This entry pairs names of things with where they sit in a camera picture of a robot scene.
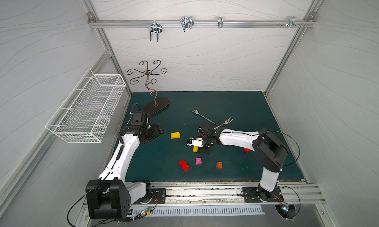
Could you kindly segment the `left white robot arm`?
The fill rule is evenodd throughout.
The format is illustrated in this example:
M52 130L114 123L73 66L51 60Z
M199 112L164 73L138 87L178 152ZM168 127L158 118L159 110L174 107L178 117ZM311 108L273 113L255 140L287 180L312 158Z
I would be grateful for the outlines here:
M118 133L119 143L98 179L90 180L85 189L89 217L92 220L126 219L130 207L152 201L149 181L125 184L125 177L137 148L163 134L160 124L152 124L145 111L131 114L130 121Z

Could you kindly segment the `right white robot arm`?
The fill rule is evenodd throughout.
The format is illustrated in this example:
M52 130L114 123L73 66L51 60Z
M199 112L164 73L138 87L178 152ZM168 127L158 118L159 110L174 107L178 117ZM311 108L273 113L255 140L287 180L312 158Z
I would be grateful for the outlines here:
M214 145L235 146L255 152L263 166L262 177L255 190L256 196L262 202L268 202L273 198L279 174L289 152L274 131L263 129L260 132L244 132L205 125L200 127L198 132L198 136L187 138L187 145L198 147L201 153L208 154Z

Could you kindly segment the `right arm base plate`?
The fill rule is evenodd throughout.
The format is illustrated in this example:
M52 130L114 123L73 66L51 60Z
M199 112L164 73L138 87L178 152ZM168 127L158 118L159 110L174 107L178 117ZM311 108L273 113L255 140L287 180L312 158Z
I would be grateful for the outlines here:
M275 187L272 192L269 192L260 186L243 187L240 196L244 199L244 202L246 203L280 203L281 201L284 201L281 189L279 187Z

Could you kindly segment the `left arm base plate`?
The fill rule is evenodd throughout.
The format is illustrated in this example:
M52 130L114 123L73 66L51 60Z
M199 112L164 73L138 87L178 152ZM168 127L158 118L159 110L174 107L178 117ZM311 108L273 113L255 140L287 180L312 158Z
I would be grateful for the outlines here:
M147 197L140 198L136 204L165 204L166 203L166 189L165 188L152 188L151 194Z

